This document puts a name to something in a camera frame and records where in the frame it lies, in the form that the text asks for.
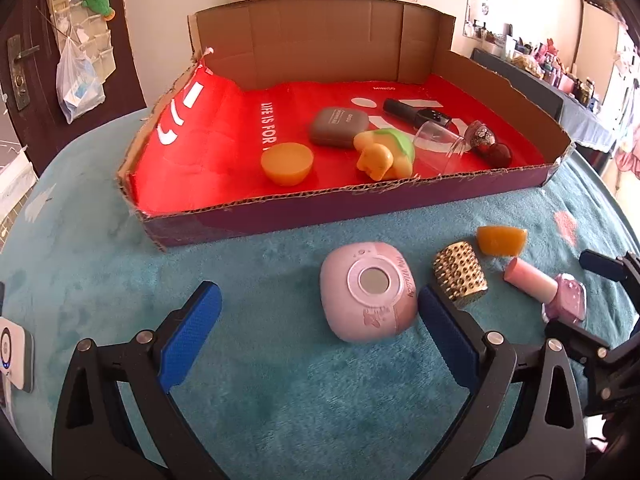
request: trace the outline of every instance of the pink round device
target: pink round device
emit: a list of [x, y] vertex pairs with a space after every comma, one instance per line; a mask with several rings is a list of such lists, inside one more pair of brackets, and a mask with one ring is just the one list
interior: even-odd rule
[[418, 312], [414, 277], [388, 244], [352, 244], [330, 253], [320, 270], [320, 295], [331, 330], [343, 341], [395, 336]]

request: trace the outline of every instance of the gold studded cap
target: gold studded cap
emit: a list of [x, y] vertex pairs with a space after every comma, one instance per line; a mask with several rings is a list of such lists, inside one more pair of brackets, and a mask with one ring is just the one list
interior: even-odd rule
[[488, 290], [484, 272], [468, 242], [457, 242], [436, 254], [433, 272], [438, 285], [459, 308], [477, 300]]

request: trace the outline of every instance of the plastic bag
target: plastic bag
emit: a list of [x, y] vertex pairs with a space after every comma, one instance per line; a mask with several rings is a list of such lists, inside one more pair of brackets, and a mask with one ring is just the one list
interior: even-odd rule
[[66, 122], [104, 102], [104, 89], [87, 55], [67, 38], [56, 70], [58, 102]]

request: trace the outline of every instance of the transparent cup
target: transparent cup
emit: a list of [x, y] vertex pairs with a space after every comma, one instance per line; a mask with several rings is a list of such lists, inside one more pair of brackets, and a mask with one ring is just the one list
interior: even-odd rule
[[433, 121], [425, 122], [414, 137], [416, 170], [426, 166], [436, 175], [462, 171], [462, 155], [469, 146], [465, 138]]

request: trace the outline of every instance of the cardboard box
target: cardboard box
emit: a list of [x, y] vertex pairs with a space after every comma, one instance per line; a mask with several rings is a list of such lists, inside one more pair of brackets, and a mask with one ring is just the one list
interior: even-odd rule
[[[423, 84], [439, 76], [520, 132], [543, 164], [308, 193], [283, 190], [198, 210], [149, 214], [136, 205], [132, 178], [160, 115], [190, 81], [194, 64], [156, 103], [127, 150], [117, 173], [125, 199], [151, 239], [166, 248], [543, 185], [570, 154], [571, 140], [506, 79], [450, 51], [454, 22], [437, 10], [393, 0], [251, 0], [188, 18], [194, 59], [213, 48], [204, 58], [207, 67], [243, 91], [293, 81]], [[365, 52], [367, 62], [357, 62], [357, 52]]]

